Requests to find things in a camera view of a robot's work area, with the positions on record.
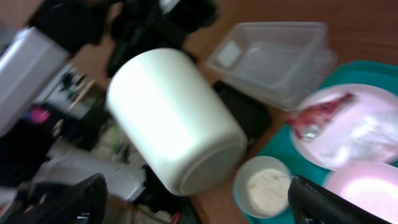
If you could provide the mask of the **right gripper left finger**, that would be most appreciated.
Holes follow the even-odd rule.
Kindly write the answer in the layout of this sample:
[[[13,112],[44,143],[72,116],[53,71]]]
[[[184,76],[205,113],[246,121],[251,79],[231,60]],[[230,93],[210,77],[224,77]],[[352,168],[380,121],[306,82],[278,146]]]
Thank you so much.
[[[13,199],[1,205],[1,223],[101,223],[107,200],[103,174],[75,185],[27,182],[20,185]]]

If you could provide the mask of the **grey bowl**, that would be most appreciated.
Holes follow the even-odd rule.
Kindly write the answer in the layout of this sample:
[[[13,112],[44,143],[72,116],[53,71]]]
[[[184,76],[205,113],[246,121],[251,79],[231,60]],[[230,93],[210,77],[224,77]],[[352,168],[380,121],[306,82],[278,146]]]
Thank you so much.
[[[288,207],[291,179],[287,166],[275,157],[253,157],[236,173],[234,201],[242,212],[254,218],[276,217]]]

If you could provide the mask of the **white rice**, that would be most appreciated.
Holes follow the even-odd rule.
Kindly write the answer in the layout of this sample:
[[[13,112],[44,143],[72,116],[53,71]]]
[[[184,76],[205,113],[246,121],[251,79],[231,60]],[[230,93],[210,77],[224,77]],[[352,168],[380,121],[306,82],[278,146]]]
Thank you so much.
[[[287,206],[289,185],[290,177],[281,171],[260,170],[246,184],[249,203],[264,216],[276,216]]]

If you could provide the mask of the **red snack wrapper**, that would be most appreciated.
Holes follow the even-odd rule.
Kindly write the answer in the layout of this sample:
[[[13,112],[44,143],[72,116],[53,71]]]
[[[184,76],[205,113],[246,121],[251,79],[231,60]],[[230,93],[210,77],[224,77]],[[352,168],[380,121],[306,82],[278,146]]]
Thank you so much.
[[[310,142],[356,98],[356,95],[347,92],[334,100],[310,105],[302,110],[292,112],[286,123],[293,128],[297,138]]]

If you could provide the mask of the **white cup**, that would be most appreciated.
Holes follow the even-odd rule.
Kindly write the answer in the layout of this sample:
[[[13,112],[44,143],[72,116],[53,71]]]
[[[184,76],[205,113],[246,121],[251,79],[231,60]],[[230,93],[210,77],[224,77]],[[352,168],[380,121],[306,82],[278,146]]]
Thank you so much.
[[[128,60],[108,87],[107,107],[174,195],[224,179],[246,152],[239,123],[183,52],[155,49]]]

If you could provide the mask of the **white tissue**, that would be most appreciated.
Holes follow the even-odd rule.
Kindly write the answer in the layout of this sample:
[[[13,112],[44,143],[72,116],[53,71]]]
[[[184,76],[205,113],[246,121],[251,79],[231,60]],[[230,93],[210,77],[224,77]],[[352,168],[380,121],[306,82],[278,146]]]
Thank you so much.
[[[319,160],[331,169],[354,161],[397,160],[397,111],[366,115],[339,141],[320,154]]]

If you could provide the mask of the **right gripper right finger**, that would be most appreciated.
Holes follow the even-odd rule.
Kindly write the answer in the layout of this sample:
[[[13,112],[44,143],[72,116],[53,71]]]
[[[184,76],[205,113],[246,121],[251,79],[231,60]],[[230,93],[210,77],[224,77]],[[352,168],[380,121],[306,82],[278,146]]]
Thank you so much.
[[[288,201],[295,224],[389,224],[301,175],[292,176]]]

